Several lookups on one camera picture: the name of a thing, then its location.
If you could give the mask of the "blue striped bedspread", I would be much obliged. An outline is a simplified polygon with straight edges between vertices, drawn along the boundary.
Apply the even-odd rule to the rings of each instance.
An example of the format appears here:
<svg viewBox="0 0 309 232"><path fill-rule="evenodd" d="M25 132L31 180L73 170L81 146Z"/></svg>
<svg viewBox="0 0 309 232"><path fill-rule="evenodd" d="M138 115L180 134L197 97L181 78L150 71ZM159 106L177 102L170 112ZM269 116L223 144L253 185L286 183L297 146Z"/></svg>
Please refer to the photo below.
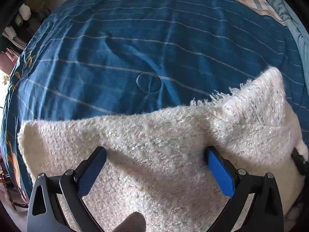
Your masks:
<svg viewBox="0 0 309 232"><path fill-rule="evenodd" d="M23 197L25 120L140 114L210 98L278 68L308 141L301 34L237 0L67 0L20 55L5 98L1 152Z"/></svg>

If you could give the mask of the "light blue crumpled blanket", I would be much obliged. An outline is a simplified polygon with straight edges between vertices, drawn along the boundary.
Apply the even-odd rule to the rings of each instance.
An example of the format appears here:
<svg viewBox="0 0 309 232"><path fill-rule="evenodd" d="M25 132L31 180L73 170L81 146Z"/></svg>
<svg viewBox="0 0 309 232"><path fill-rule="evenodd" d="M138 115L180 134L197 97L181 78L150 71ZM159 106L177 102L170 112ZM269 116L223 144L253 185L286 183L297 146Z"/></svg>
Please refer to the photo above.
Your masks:
<svg viewBox="0 0 309 232"><path fill-rule="evenodd" d="M308 32L285 0L267 0L287 25L299 50L303 65L308 65Z"/></svg>

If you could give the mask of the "white fuzzy knit garment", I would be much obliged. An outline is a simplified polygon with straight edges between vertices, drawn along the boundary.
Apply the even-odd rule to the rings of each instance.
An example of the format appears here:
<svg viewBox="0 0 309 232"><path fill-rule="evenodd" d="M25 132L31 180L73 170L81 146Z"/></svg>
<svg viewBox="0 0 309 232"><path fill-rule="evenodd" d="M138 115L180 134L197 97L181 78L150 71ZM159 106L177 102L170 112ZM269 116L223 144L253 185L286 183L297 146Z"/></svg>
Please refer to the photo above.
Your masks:
<svg viewBox="0 0 309 232"><path fill-rule="evenodd" d="M141 115L27 121L18 133L32 179L62 174L106 148L107 163L84 198L105 231L135 211L148 231L208 229L228 200L203 160L208 146L251 174L273 173L287 212L304 184L291 157L296 149L308 158L304 140L274 67L211 101Z"/></svg>

